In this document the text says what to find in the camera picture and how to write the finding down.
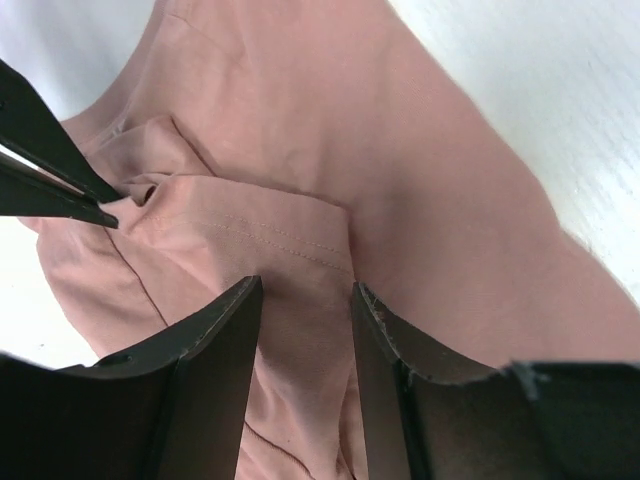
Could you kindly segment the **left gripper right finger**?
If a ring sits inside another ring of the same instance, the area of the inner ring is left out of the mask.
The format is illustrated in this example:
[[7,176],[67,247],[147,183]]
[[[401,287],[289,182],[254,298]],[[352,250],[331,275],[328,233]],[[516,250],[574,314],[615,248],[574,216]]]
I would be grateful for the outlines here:
[[447,347],[353,287],[353,340],[372,479],[497,479],[498,370]]

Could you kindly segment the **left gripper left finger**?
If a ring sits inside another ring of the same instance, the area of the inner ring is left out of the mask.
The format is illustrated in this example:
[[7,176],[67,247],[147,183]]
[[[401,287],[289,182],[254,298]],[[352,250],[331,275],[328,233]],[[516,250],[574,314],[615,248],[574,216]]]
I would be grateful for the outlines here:
[[260,329],[259,277],[91,367],[73,387],[55,479],[231,479]]

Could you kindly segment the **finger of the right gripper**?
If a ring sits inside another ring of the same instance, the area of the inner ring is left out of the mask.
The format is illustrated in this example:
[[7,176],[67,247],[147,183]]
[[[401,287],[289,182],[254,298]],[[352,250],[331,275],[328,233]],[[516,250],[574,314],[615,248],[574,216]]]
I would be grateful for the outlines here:
[[1,64],[1,145],[90,199],[109,203],[119,193],[89,165],[32,85]]
[[88,194],[1,154],[1,215],[68,218],[115,229],[118,220]]

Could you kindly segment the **pink t shirt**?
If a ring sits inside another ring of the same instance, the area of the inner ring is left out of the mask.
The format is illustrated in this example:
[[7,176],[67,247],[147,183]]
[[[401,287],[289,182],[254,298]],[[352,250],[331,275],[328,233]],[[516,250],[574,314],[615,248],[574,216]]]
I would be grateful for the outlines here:
[[263,280],[240,479],[367,477],[355,281],[490,367],[639,356],[633,301],[384,1],[160,1],[64,126],[119,226],[27,225],[98,355]]

